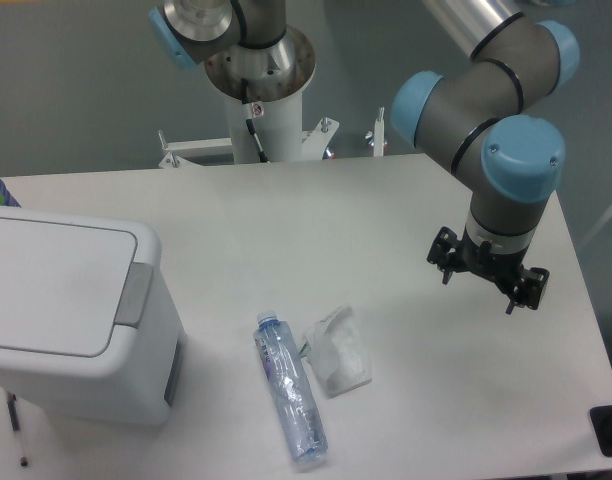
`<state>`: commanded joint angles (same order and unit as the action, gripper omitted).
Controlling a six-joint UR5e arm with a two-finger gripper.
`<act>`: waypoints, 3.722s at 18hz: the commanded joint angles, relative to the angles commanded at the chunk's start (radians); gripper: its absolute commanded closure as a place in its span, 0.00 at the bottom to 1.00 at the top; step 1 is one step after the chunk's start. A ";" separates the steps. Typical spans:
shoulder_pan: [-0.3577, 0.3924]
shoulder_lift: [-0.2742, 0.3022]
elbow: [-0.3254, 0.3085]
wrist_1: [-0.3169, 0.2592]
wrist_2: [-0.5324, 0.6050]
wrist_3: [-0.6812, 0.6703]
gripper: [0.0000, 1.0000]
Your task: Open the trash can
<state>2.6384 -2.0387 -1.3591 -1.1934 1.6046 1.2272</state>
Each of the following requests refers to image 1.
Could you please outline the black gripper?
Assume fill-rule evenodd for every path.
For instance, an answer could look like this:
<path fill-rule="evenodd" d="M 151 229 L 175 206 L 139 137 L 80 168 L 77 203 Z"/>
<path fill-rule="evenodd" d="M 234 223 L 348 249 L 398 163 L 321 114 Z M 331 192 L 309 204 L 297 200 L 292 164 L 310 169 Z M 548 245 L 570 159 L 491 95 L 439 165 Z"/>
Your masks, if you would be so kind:
<path fill-rule="evenodd" d="M 443 285 L 454 273 L 462 272 L 493 283 L 508 297 L 505 313 L 511 315 L 516 308 L 537 310 L 550 278 L 545 268 L 523 270 L 526 252 L 527 248 L 515 253 L 494 253 L 484 242 L 476 245 L 467 231 L 460 240 L 453 230 L 442 227 L 431 244 L 427 262 L 442 273 Z"/>

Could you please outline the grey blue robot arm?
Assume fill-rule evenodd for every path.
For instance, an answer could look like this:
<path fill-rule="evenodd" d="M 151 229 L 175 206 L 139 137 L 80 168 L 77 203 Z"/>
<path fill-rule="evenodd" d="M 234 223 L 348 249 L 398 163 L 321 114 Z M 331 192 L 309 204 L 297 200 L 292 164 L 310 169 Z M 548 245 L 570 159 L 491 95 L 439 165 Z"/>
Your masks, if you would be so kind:
<path fill-rule="evenodd" d="M 471 191 L 462 234 L 442 228 L 427 259 L 445 278 L 469 272 L 494 284 L 511 309 L 536 309 L 549 280 L 523 264 L 558 188 L 565 140 L 527 109 L 576 73 L 574 33 L 534 22 L 512 1 L 430 1 L 427 8 L 470 60 L 452 79 L 422 71 L 396 94 L 395 131 Z"/>

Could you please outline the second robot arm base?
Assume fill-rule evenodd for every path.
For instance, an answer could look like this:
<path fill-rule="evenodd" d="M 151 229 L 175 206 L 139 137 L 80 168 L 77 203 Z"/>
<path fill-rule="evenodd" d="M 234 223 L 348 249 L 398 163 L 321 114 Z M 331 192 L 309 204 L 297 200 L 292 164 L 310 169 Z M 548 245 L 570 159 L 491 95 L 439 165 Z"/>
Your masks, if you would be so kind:
<path fill-rule="evenodd" d="M 286 99 L 314 76 L 314 48 L 287 23 L 285 1 L 163 1 L 149 21 L 178 68 L 203 65 L 217 90 L 244 104 Z"/>

